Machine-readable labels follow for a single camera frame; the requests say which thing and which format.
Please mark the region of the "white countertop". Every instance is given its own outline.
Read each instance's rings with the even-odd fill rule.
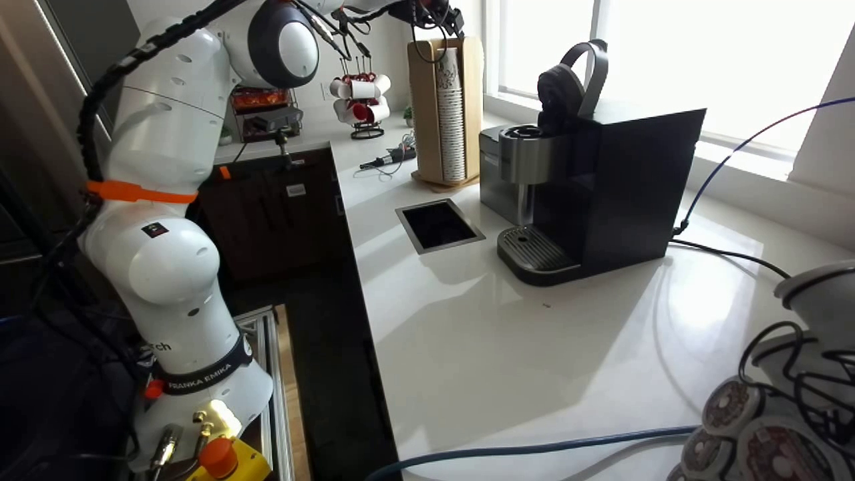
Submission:
[[[685,248],[554,290],[526,287],[497,260],[507,223],[479,204],[479,184],[454,195],[429,191],[411,183],[414,163],[397,174],[359,171],[403,134],[397,122],[374,143],[350,143],[347,130],[303,139],[335,154],[401,460],[697,426],[708,393],[736,375],[744,345],[793,319],[772,297],[767,270]],[[244,159],[256,156],[275,150],[248,148]],[[397,208],[435,199],[454,199],[486,242],[418,254]],[[685,238],[791,272],[852,256],[715,202],[701,204]],[[678,450],[646,450],[596,478],[666,478]],[[457,460],[414,468],[411,478],[569,478],[613,452]]]

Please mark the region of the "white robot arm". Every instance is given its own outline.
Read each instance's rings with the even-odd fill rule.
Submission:
[[[196,421],[206,409],[228,413],[236,421],[232,435],[240,435],[270,401],[272,381],[251,362],[223,299],[216,246],[185,219],[185,212],[215,168],[230,91],[238,83],[268,89],[311,83],[318,69],[318,41],[291,0],[215,0],[206,11],[216,13],[196,25],[191,23],[198,17],[196,0],[128,0],[128,7],[141,39],[163,41],[168,32],[171,41],[183,41],[168,49],[141,43],[104,75],[125,75],[104,171],[87,139],[91,130],[87,122],[93,122],[100,103],[89,99],[84,107],[77,134],[97,208],[77,243],[116,287],[159,359],[153,378],[163,395],[135,423],[139,452],[131,472],[141,473],[153,468],[165,434],[171,434],[171,460],[191,460],[200,435]],[[340,9],[335,0],[311,7],[320,13]],[[389,7],[398,4],[362,4],[362,9]]]

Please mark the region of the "window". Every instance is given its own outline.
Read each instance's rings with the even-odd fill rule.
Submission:
[[[485,9],[493,113],[534,122],[537,75],[574,43],[605,39],[601,122],[708,107],[702,139],[716,146],[820,103],[855,20],[852,0],[486,0]],[[759,148],[793,159],[809,122],[776,130]]]

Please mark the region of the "orange ring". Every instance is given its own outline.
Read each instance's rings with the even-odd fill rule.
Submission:
[[[147,191],[141,184],[131,183],[87,183],[89,192],[97,192],[104,202],[125,202],[125,204],[196,204],[198,195],[179,195],[179,192],[160,192],[160,191]]]

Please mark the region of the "coffee machine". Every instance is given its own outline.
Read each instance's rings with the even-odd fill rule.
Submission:
[[[525,283],[658,260],[670,242],[707,111],[600,123],[608,75],[608,43],[580,43],[540,75],[537,127],[482,132],[482,204],[513,226],[497,254]]]

